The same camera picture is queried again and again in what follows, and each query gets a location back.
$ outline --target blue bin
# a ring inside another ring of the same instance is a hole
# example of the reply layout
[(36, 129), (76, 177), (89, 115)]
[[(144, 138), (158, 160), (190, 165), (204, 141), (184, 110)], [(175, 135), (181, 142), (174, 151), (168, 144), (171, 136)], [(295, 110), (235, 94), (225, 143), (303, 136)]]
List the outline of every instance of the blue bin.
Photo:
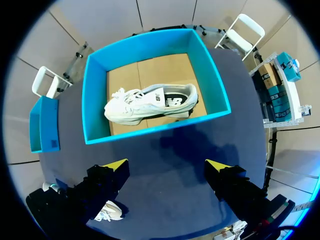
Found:
[(281, 65), (282, 70), (284, 71), (285, 77), (289, 82), (296, 82), (301, 79), (300, 73), (296, 73), (291, 60), (293, 59), (288, 53), (282, 52), (279, 54), (276, 59)]
[[(131, 63), (172, 54), (188, 54), (207, 115), (111, 135), (104, 107), (107, 72)], [(86, 144), (109, 142), (208, 121), (231, 113), (227, 93), (206, 46), (193, 29), (153, 31), (125, 38), (89, 55), (82, 88), (82, 125)]]
[(58, 100), (42, 96), (29, 117), (29, 137), (32, 153), (59, 151)]

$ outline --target teal container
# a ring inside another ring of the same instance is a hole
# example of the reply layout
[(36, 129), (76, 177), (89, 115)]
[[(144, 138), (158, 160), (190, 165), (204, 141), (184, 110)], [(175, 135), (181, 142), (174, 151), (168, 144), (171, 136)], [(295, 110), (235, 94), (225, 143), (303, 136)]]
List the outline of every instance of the teal container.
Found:
[(276, 59), (281, 65), (282, 70), (284, 71), (285, 77), (289, 82), (296, 82), (301, 79), (300, 72), (295, 72), (291, 60), (293, 58), (286, 53), (285, 51), (279, 54)]
[(281, 92), (285, 92), (285, 91), (286, 91), (286, 88), (283, 85), (273, 86), (273, 87), (268, 89), (268, 92), (269, 92), (270, 96), (278, 94), (278, 93), (281, 93)]
[[(188, 54), (207, 115), (170, 124), (111, 135), (104, 116), (107, 72), (131, 63), (172, 54)], [(89, 55), (82, 88), (82, 125), (86, 144), (151, 134), (209, 121), (231, 113), (228, 96), (217, 67), (193, 29), (152, 31), (125, 38)]]
[(288, 96), (284, 95), (284, 96), (279, 97), (275, 100), (272, 100), (272, 105), (273, 105), (273, 107), (276, 107), (276, 106), (282, 105), (284, 103), (287, 103), (288, 101), (289, 101)]
[(274, 112), (275, 112), (276, 114), (278, 114), (278, 113), (283, 113), (283, 112), (287, 111), (288, 109), (290, 109), (290, 104), (289, 104), (288, 101), (285, 102), (284, 104), (281, 104), (281, 105), (279, 105), (279, 106), (273, 107), (273, 110), (274, 110)]
[(32, 153), (59, 151), (58, 100), (42, 96), (29, 116), (29, 137)]
[(276, 122), (286, 122), (286, 121), (290, 121), (291, 120), (291, 112), (289, 112), (287, 115), (283, 116), (283, 117), (276, 117), (275, 121)]

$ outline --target cardboard box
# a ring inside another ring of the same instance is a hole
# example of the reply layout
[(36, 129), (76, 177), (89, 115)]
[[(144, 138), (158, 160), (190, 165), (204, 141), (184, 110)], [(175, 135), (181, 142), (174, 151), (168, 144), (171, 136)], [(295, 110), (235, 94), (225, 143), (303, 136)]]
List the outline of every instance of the cardboard box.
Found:
[(258, 69), (258, 71), (263, 79), (266, 89), (270, 89), (276, 85), (281, 84), (281, 80), (278, 76), (278, 73), (275, 70), (275, 67), (271, 63), (266, 63), (262, 65)]
[[(186, 53), (172, 54), (125, 65), (107, 73), (107, 100), (120, 88), (125, 91), (144, 89), (154, 84), (193, 84), (198, 93), (198, 103), (189, 118), (207, 115), (194, 70)], [(144, 119), (138, 125), (127, 126), (109, 121), (111, 135), (118, 135), (145, 128), (183, 121), (185, 118), (162, 116)]]

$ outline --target round table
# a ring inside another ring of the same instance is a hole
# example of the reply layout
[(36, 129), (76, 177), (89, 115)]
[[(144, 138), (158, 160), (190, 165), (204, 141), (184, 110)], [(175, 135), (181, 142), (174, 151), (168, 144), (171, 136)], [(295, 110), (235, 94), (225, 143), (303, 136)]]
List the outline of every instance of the round table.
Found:
[(40, 153), (48, 182), (80, 183), (86, 170), (124, 158), (130, 177), (116, 200), (128, 213), (120, 221), (87, 225), (119, 239), (190, 239), (237, 221), (206, 182), (205, 159), (239, 165), (263, 186), (266, 145), (263, 117), (252, 79), (231, 50), (209, 50), (225, 86), (231, 114), (210, 121), (113, 142), (86, 145), (82, 82), (59, 96), (60, 151)]

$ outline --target shoe sole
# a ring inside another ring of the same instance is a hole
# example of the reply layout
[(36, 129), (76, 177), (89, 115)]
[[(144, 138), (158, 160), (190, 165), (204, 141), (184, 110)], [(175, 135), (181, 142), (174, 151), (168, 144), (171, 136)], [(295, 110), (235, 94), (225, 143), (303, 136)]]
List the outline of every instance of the shoe sole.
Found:
[(199, 100), (196, 101), (196, 104), (193, 106), (193, 108), (191, 108), (191, 109), (188, 110), (188, 111), (184, 111), (184, 112), (180, 112), (180, 113), (158, 114), (158, 115), (143, 117), (143, 118), (140, 118), (140, 119), (134, 120), (134, 121), (126, 121), (126, 122), (114, 121), (114, 123), (116, 123), (116, 124), (121, 124), (121, 125), (125, 125), (125, 126), (135, 126), (135, 125), (140, 124), (143, 119), (155, 119), (155, 118), (164, 117), (164, 116), (167, 116), (167, 117), (169, 117), (169, 118), (175, 118), (175, 119), (187, 119), (187, 118), (190, 117), (191, 113), (193, 113), (194, 107), (195, 107), (198, 103), (199, 103)]

